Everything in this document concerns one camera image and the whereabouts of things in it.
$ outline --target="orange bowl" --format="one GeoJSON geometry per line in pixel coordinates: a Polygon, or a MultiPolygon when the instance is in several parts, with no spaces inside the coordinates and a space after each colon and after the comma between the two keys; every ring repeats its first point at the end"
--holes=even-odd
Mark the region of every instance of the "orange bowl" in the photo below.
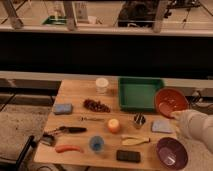
{"type": "Polygon", "coordinates": [[[155,108],[163,116],[174,119],[171,112],[188,109],[189,104],[180,91],[172,88],[162,88],[155,94],[155,108]]]}

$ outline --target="green tray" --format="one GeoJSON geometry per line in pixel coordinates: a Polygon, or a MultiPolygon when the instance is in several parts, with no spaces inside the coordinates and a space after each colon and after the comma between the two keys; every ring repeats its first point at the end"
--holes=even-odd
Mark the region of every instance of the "green tray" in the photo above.
{"type": "Polygon", "coordinates": [[[43,23],[42,25],[65,25],[66,24],[66,17],[58,17],[58,21],[55,20],[55,16],[51,15],[49,16],[43,23]]]}
{"type": "Polygon", "coordinates": [[[164,87],[160,78],[119,77],[119,105],[123,111],[155,111],[155,93],[164,87]]]}

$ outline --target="black surface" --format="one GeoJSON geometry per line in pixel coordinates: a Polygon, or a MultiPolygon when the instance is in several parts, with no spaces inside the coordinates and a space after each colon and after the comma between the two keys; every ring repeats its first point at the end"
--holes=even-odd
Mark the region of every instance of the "black surface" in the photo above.
{"type": "Polygon", "coordinates": [[[0,70],[202,78],[213,38],[0,32],[0,70]]]}

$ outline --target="red sausage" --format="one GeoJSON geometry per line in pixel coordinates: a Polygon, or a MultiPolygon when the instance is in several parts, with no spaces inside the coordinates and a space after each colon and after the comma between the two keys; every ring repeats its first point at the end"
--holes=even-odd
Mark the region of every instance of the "red sausage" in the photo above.
{"type": "Polygon", "coordinates": [[[79,151],[81,153],[84,153],[84,150],[76,145],[58,145],[55,147],[55,151],[57,153],[63,153],[65,151],[79,151]]]}

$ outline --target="purple plate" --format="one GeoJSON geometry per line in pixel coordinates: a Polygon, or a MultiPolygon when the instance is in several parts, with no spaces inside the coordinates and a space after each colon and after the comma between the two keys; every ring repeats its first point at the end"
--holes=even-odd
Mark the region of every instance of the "purple plate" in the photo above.
{"type": "Polygon", "coordinates": [[[180,170],[188,163],[188,154],[184,146],[176,139],[165,137],[157,143],[157,155],[169,169],[180,170]]]}

